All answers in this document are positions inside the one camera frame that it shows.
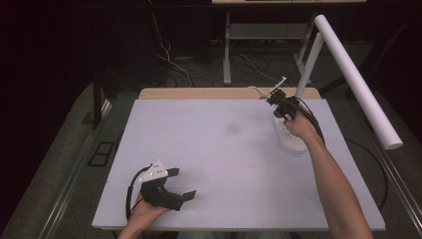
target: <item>gray floor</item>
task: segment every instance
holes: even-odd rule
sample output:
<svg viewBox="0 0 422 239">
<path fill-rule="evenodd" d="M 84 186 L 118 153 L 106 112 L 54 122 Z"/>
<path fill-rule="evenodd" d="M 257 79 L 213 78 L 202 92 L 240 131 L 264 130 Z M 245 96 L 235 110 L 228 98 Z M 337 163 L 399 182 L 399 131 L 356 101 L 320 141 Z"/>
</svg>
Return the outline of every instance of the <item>gray floor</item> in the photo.
<svg viewBox="0 0 422 239">
<path fill-rule="evenodd" d="M 300 75 L 292 53 L 299 46 L 295 42 L 271 45 L 262 42 L 235 43 L 232 47 L 232 87 L 272 87 L 275 84 L 274 80 L 262 76 L 252 68 L 239 53 L 248 56 L 266 75 L 277 79 L 287 77 L 286 83 L 295 86 Z M 356 65 L 365 59 L 371 48 L 370 44 L 364 43 L 345 43 L 345 46 Z M 222 48 L 217 44 L 215 49 L 215 57 L 210 61 L 182 59 L 185 62 L 190 61 L 181 63 L 180 66 L 192 70 L 188 73 L 197 87 L 223 87 Z M 188 87 L 184 73 L 168 71 L 168 76 L 164 87 Z M 319 88 L 339 77 L 340 71 L 332 56 L 323 48 L 311 76 L 311 86 Z M 375 153 L 362 124 L 359 123 L 356 102 L 347 99 L 344 95 L 346 91 L 347 86 L 342 85 L 324 97 L 328 99 L 344 137 L 359 142 Z M 113 238 L 111 232 L 93 228 L 91 223 L 112 165 L 115 145 L 124 131 L 138 92 L 121 92 L 117 99 L 105 106 L 105 118 L 99 128 L 91 129 L 89 119 L 93 112 L 92 92 L 92 86 L 89 86 L 75 102 L 2 238 Z M 388 101 L 380 94 L 377 94 L 377 98 L 404 141 L 403 147 L 389 151 L 388 155 L 421 204 L 421 144 L 389 106 Z M 109 161 L 104 167 L 89 166 L 88 162 L 101 142 L 114 143 Z M 380 202 L 384 182 L 376 161 L 361 146 L 352 142 L 348 145 L 372 196 L 376 202 Z M 387 230 L 375 232 L 376 238 L 420 238 L 398 194 L 391 187 L 381 213 Z M 330 238 L 327 232 L 298 233 L 304 239 Z"/>
</svg>

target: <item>human arm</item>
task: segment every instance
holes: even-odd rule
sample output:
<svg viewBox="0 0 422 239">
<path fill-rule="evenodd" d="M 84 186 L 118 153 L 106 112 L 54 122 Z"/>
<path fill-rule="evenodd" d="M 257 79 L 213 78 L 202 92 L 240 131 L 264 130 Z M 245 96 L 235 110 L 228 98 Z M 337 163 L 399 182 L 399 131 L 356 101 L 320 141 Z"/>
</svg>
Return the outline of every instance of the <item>human arm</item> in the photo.
<svg viewBox="0 0 422 239">
<path fill-rule="evenodd" d="M 285 126 L 308 147 L 319 200 L 333 238 L 373 238 L 353 188 L 315 127 L 300 112 L 285 121 Z"/>
<path fill-rule="evenodd" d="M 145 202 L 139 194 L 136 200 L 138 203 L 133 208 L 132 214 L 126 226 L 118 235 L 118 239 L 135 239 L 146 228 L 148 228 L 160 215 L 169 209 L 155 207 Z"/>
</svg>

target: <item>white cylinder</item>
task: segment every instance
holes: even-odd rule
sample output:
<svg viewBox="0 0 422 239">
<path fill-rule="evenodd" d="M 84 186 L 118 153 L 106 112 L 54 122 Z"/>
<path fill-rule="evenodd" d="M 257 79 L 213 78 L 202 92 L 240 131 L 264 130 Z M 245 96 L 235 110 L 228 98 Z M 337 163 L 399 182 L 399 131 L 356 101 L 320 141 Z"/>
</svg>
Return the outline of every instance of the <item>white cylinder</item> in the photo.
<svg viewBox="0 0 422 239">
<path fill-rule="evenodd" d="M 341 45 L 334 31 L 332 31 L 325 16 L 317 16 L 315 24 L 383 147 L 385 149 L 393 149 L 403 145 L 362 75 Z"/>
</svg>

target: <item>white table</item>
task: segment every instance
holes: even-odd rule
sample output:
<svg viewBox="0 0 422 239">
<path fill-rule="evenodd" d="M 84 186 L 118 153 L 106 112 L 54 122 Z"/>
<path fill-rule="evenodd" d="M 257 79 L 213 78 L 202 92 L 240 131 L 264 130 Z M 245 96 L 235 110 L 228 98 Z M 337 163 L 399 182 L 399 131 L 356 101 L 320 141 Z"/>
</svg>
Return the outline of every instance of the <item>white table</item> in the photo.
<svg viewBox="0 0 422 239">
<path fill-rule="evenodd" d="M 370 228 L 384 230 L 326 101 L 306 101 Z M 309 153 L 293 156 L 282 151 L 273 130 L 273 109 L 263 100 L 136 101 L 94 227 L 114 230 L 125 225 L 127 187 L 138 170 L 158 159 L 167 168 L 180 168 L 165 184 L 169 191 L 197 192 L 150 230 L 327 230 Z"/>
</svg>

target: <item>white pipe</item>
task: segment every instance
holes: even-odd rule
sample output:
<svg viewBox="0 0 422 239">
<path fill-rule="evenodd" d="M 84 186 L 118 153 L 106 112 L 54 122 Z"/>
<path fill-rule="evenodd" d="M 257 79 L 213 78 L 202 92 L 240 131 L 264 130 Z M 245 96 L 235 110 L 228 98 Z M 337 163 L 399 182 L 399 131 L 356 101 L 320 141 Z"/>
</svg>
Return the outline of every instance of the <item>white pipe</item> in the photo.
<svg viewBox="0 0 422 239">
<path fill-rule="evenodd" d="M 403 145 L 391 122 L 363 80 L 362 75 L 344 50 L 334 31 L 332 31 L 325 16 L 317 16 L 315 24 L 383 147 L 393 149 Z"/>
<path fill-rule="evenodd" d="M 311 48 L 310 55 L 308 56 L 307 64 L 305 65 L 304 73 L 302 74 L 301 80 L 299 81 L 298 88 L 295 92 L 295 97 L 300 98 L 304 93 L 305 87 L 307 86 L 308 80 L 310 79 L 311 72 L 314 69 L 314 65 L 317 61 L 317 56 L 322 48 L 323 38 L 320 33 L 316 33 L 316 39 L 314 40 L 313 47 Z"/>
</svg>

